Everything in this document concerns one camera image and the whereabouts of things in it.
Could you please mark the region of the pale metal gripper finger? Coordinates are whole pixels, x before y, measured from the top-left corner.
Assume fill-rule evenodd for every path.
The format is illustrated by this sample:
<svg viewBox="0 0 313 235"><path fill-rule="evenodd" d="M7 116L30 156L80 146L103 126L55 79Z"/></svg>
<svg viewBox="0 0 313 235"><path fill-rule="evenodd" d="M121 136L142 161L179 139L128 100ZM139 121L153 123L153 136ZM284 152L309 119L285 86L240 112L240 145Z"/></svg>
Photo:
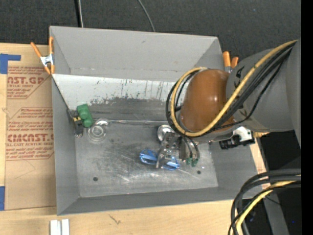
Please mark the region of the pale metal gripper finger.
<svg viewBox="0 0 313 235"><path fill-rule="evenodd" d="M165 153L165 165L167 167L174 167L175 166L175 158L172 156L171 150L167 150Z"/></svg>
<svg viewBox="0 0 313 235"><path fill-rule="evenodd" d="M160 148L157 152L157 161L156 161L156 168L161 168L163 165L163 160L165 158L165 149Z"/></svg>

